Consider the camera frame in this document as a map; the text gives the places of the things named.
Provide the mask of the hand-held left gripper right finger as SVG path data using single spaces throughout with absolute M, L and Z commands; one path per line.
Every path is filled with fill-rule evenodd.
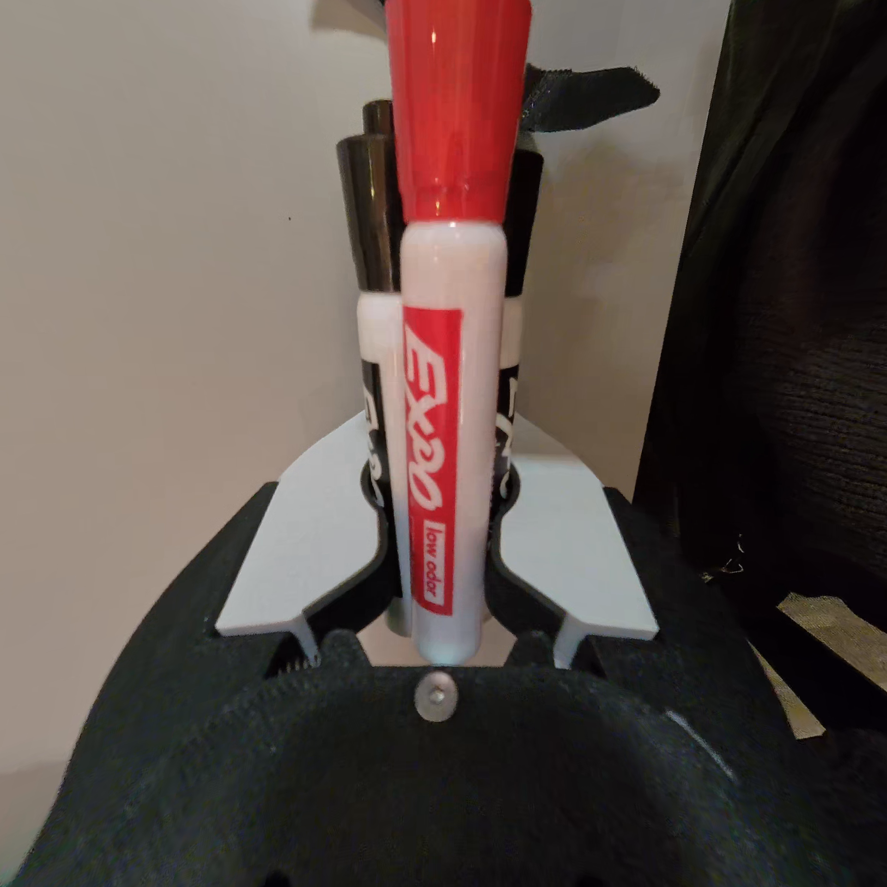
M 491 524 L 485 595 L 515 636 L 549 637 L 569 669 L 587 638 L 649 641 L 659 624 L 594 472 L 522 416 L 512 424 L 508 495 Z

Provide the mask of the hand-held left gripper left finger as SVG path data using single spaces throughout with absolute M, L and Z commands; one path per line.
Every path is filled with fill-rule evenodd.
M 383 551 L 382 512 L 362 485 L 368 455 L 359 413 L 283 472 L 216 619 L 221 636 L 285 632 L 319 655 L 322 610 Z

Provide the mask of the red dry erase marker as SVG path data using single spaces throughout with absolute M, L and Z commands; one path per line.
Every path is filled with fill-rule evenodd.
M 413 643 L 482 640 L 507 246 L 528 1 L 385 4 L 405 231 L 405 473 Z

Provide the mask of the black dry erase marker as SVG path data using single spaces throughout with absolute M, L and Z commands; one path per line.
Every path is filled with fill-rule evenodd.
M 400 273 L 405 222 L 397 183 L 391 99 L 366 103 L 362 119 L 362 132 L 340 140 L 336 153 L 358 281 L 358 343 L 371 484 L 389 523 L 399 569 L 386 621 L 394 633 L 409 638 L 413 633 L 413 596 Z
M 503 224 L 507 267 L 498 363 L 491 518 L 496 517 L 501 510 L 511 486 L 516 395 L 522 348 L 522 293 L 543 169 L 544 159 L 539 152 L 525 147 L 516 149 Z

